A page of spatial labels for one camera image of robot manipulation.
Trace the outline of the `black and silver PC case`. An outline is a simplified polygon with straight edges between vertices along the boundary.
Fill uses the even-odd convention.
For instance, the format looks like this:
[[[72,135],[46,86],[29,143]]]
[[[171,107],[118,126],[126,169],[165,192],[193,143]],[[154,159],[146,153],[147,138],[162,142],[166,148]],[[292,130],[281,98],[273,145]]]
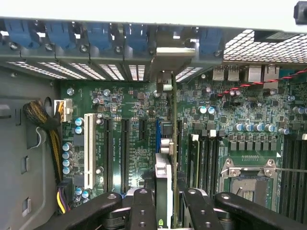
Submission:
[[[27,49],[11,41],[5,19],[34,21],[40,47]],[[51,43],[46,22],[70,22],[76,47],[62,49]],[[110,24],[110,49],[99,50],[90,45],[86,24],[91,22]],[[133,51],[127,45],[125,28],[130,23],[147,26],[145,52]],[[201,28],[222,30],[215,53],[200,54]],[[216,66],[237,66],[239,81],[247,82],[249,66],[307,68],[307,25],[285,30],[0,16],[0,230],[39,230],[49,220],[74,209],[69,204],[72,183],[63,172],[64,122],[59,115],[54,115],[54,100],[63,100],[61,85],[83,81],[151,83],[156,87],[152,79],[152,59],[158,47],[195,48],[196,54],[189,66],[176,76],[177,85],[211,75]],[[194,230],[184,226],[183,191],[187,188],[196,187],[177,186],[176,226],[169,230]],[[103,225],[95,230],[128,230],[125,218],[137,189],[151,190],[143,187],[130,189],[127,196],[119,193],[123,198],[122,210],[106,215]],[[155,193],[152,195],[156,208]]]

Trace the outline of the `CPU socket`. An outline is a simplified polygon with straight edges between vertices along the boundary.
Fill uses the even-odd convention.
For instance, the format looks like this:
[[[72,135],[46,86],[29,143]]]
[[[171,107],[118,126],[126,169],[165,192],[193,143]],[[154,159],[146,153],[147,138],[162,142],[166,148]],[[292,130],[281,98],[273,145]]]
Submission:
[[[227,157],[217,192],[230,192],[277,212],[278,177],[274,159],[267,159],[262,165],[239,165]]]

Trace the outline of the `long black expansion slot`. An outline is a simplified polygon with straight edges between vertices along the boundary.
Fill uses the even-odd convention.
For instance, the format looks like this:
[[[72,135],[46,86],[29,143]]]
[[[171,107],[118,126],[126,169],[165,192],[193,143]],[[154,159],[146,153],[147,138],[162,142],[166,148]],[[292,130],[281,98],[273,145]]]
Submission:
[[[130,120],[121,120],[121,193],[129,190]]]
[[[104,191],[113,188],[113,123],[111,118],[104,119]]]

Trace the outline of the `blue slot retention clip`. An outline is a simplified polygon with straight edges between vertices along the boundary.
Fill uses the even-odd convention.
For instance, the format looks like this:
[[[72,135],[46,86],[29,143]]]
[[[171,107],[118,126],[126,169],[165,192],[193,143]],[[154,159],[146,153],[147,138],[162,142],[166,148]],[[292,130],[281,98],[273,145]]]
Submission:
[[[5,19],[4,24],[11,41],[27,49],[36,49],[40,47],[40,37],[36,32],[34,21]]]
[[[90,45],[97,47],[99,50],[107,50],[112,47],[109,23],[87,23],[86,29]]]
[[[199,33],[199,49],[201,55],[213,54],[218,51],[223,36],[221,29],[201,28]]]
[[[147,50],[147,26],[144,24],[128,24],[125,28],[127,45],[136,52]]]
[[[76,47],[76,37],[70,22],[46,22],[46,30],[51,43],[62,49]]]

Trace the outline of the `silver network port block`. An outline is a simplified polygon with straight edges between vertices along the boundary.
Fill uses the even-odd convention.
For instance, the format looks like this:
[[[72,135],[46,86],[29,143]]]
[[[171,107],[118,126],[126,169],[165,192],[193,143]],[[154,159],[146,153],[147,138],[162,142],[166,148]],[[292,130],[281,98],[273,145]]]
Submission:
[[[249,66],[246,72],[247,82],[269,82],[279,78],[279,67],[272,65]]]

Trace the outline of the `white PCI slot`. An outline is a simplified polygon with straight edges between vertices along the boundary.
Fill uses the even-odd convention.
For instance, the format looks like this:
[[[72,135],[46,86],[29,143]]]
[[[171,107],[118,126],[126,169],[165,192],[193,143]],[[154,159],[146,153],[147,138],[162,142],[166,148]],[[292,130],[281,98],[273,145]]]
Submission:
[[[93,189],[96,171],[96,115],[84,115],[84,188]]]

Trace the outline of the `green motherboard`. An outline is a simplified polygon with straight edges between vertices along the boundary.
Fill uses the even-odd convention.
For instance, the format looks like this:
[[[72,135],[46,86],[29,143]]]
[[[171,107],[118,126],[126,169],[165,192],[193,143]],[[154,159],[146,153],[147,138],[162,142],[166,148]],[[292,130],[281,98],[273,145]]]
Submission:
[[[104,191],[104,119],[113,123],[113,188],[156,192],[156,120],[167,120],[167,96],[151,83],[72,81],[61,85],[72,100],[72,121],[62,125],[64,175],[72,183],[72,208]],[[307,170],[307,68],[280,69],[279,78],[257,84],[214,81],[203,75],[177,85],[178,188],[196,187],[214,197],[227,157],[235,164]],[[93,189],[84,188],[84,115],[96,115],[96,171]],[[121,120],[130,120],[129,190],[121,193]],[[139,140],[139,120],[147,120]],[[170,125],[161,125],[169,141]],[[307,224],[307,173],[278,172],[280,214]]]

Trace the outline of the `white power connector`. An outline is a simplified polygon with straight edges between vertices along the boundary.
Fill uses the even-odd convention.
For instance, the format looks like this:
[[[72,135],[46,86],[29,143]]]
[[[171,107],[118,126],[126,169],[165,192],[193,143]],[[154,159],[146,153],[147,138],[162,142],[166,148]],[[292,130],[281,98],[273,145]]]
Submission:
[[[54,115],[59,115],[61,122],[71,122],[72,114],[72,100],[54,100]]]

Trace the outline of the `black rear panel latch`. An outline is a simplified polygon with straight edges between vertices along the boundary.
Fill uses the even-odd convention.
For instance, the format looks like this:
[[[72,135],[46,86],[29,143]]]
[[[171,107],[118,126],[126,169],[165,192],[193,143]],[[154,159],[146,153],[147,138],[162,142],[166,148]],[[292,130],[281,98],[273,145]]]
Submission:
[[[307,1],[299,1],[294,7],[296,25],[307,25]]]

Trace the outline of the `thin metal locking lever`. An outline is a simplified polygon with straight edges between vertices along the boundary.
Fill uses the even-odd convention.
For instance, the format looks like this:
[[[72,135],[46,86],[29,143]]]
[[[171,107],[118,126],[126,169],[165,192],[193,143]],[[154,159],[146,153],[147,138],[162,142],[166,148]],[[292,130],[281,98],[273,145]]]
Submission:
[[[294,173],[307,173],[307,170],[302,169],[283,169],[283,168],[275,168],[276,171],[283,171],[283,172],[294,172]]]

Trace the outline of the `short black expansion slot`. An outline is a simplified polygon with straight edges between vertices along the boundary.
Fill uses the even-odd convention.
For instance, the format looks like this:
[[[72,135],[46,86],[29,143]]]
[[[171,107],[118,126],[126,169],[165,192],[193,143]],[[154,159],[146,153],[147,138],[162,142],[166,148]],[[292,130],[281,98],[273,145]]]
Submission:
[[[146,129],[147,129],[147,120],[144,118],[141,118],[139,120],[139,140],[145,141],[146,139]]]

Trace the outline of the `blue expansion slot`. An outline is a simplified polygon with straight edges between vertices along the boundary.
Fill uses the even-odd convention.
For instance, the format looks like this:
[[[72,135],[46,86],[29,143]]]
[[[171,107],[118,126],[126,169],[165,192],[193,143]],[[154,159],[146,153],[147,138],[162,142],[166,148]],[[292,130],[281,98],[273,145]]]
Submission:
[[[156,135],[155,135],[155,150],[156,153],[159,153],[161,147],[161,119],[156,120]]]

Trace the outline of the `silver USB port block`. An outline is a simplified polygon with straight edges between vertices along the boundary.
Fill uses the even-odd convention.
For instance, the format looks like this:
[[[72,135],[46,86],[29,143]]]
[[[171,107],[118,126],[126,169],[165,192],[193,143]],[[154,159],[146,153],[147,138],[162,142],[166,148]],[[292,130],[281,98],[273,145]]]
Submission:
[[[213,69],[213,81],[239,81],[237,66],[216,66]]]

